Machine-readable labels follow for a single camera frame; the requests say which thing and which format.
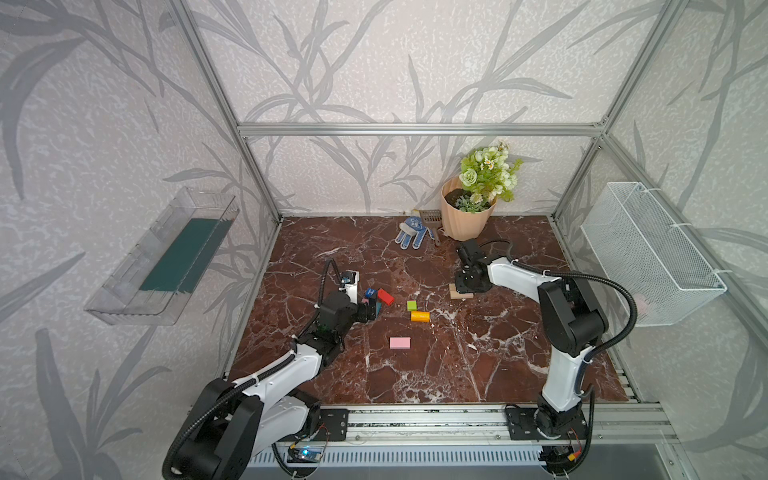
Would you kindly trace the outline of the natural wood block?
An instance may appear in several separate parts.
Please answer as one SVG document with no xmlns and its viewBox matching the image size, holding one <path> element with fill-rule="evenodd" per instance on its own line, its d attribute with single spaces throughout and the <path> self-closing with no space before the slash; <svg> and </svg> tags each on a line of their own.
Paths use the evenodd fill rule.
<svg viewBox="0 0 768 480">
<path fill-rule="evenodd" d="M 474 297 L 473 293 L 461 293 L 458 291 L 456 285 L 454 283 L 451 283 L 449 285 L 449 295 L 450 298 L 453 300 L 464 300 L 464 299 L 472 299 Z"/>
</svg>

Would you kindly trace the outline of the pink block front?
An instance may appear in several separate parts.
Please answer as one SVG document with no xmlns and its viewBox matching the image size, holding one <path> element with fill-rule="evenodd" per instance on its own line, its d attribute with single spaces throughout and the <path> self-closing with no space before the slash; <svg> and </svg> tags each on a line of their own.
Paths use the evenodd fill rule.
<svg viewBox="0 0 768 480">
<path fill-rule="evenodd" d="M 391 337 L 389 340 L 389 348 L 392 350 L 407 350 L 411 348 L 410 337 Z"/>
</svg>

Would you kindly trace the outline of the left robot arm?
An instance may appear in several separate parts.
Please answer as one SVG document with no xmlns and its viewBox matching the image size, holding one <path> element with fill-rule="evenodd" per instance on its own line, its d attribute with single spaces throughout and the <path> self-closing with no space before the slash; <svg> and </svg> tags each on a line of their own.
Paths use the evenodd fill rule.
<svg viewBox="0 0 768 480">
<path fill-rule="evenodd" d="M 161 467 L 164 479 L 238 479 L 253 455 L 289 437 L 319 429 L 318 400 L 299 390 L 345 347 L 356 323 L 377 306 L 336 291 L 315 309 L 291 348 L 261 370 L 235 381 L 214 379 L 201 391 Z"/>
</svg>

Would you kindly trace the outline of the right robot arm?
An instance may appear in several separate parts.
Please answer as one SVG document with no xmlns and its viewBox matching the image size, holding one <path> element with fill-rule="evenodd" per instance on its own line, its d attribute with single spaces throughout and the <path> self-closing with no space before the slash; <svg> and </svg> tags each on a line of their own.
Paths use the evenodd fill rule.
<svg viewBox="0 0 768 480">
<path fill-rule="evenodd" d="M 635 298 L 619 283 L 576 271 L 537 269 L 510 254 L 492 257 L 476 240 L 457 247 L 461 268 L 455 275 L 459 293 L 485 293 L 504 287 L 538 303 L 545 337 L 551 346 L 545 385 L 534 407 L 508 405 L 504 409 L 513 440 L 559 440 L 569 432 L 587 432 L 583 400 L 594 391 L 585 388 L 586 370 L 597 355 L 617 345 L 638 320 Z M 609 322 L 591 285 L 610 287 L 627 303 L 629 318 L 622 330 L 603 342 Z"/>
</svg>

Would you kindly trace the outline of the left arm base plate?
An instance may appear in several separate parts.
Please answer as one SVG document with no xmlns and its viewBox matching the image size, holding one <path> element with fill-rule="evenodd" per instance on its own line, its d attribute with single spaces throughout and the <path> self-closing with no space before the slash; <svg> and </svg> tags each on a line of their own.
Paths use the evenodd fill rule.
<svg viewBox="0 0 768 480">
<path fill-rule="evenodd" d="M 307 419 L 299 431 L 302 439 L 314 438 L 319 435 L 321 440 L 341 442 L 347 438 L 350 411 L 345 408 L 313 407 L 309 410 Z"/>
</svg>

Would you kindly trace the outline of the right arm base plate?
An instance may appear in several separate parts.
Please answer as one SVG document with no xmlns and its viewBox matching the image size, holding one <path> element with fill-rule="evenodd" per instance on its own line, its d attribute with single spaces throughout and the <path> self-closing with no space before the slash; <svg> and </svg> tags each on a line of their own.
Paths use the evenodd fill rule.
<svg viewBox="0 0 768 480">
<path fill-rule="evenodd" d="M 504 416 L 511 440 L 567 440 L 573 431 L 581 440 L 588 437 L 589 424 L 583 404 L 559 412 L 546 404 L 536 407 L 506 405 Z"/>
</svg>

